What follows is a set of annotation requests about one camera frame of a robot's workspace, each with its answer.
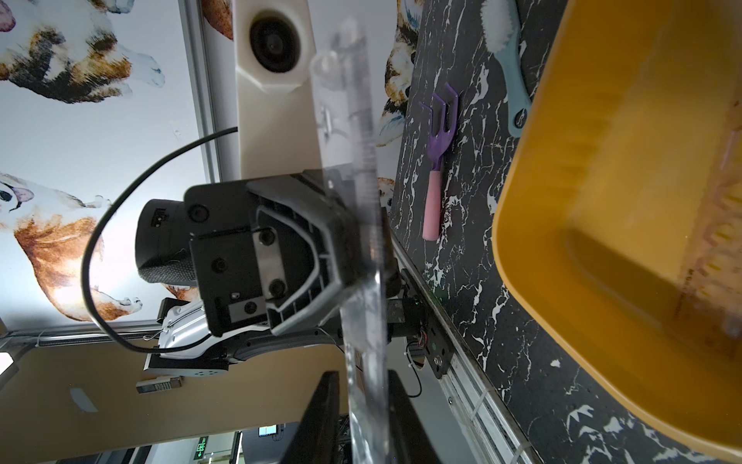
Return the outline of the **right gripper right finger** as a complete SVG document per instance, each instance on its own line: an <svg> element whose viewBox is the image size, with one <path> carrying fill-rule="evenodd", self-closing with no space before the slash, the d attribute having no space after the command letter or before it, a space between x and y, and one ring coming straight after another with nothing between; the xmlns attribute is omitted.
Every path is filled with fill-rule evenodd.
<svg viewBox="0 0 742 464"><path fill-rule="evenodd" d="M434 464L441 460L425 433L396 371L388 372L388 418L390 457L388 463Z"/></svg>

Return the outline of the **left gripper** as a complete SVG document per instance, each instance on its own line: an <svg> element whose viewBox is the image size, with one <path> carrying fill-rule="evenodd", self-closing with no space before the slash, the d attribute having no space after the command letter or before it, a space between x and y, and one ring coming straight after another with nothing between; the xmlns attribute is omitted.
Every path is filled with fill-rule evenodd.
<svg viewBox="0 0 742 464"><path fill-rule="evenodd" d="M214 336L321 326L359 279L359 226L312 172L196 186L191 256Z"/></svg>

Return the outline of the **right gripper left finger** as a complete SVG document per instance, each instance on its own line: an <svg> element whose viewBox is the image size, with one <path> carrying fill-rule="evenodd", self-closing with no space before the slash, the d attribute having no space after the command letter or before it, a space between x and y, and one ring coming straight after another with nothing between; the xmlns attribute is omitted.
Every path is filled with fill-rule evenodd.
<svg viewBox="0 0 742 464"><path fill-rule="evenodd" d="M331 464L336 460L339 372L323 373L281 464Z"/></svg>

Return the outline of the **clear plastic ruler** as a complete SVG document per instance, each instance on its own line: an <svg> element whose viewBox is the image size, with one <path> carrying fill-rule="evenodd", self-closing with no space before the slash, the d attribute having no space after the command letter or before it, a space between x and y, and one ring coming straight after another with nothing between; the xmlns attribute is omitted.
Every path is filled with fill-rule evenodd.
<svg viewBox="0 0 742 464"><path fill-rule="evenodd" d="M367 54L361 23L347 17L310 64L326 192L349 214L339 237L352 282L340 307L353 459L390 455L386 296L381 205Z"/></svg>

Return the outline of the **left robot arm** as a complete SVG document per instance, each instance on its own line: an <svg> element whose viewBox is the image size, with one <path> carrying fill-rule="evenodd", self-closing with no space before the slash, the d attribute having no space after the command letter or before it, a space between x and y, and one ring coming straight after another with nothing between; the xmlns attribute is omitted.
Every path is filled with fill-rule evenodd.
<svg viewBox="0 0 742 464"><path fill-rule="evenodd" d="M169 292L148 371L206 377L272 351L342 344L357 224L320 171L185 196L149 201L137 224L139 276Z"/></svg>

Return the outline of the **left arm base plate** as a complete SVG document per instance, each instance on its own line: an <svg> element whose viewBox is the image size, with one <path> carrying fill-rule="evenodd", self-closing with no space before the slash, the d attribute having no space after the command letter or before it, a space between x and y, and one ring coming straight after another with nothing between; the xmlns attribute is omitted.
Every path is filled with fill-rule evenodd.
<svg viewBox="0 0 742 464"><path fill-rule="evenodd" d="M406 338L410 350L425 357L435 377L448 374L456 349L434 305L415 276L408 270L398 273L400 291L388 300L388 336Z"/></svg>

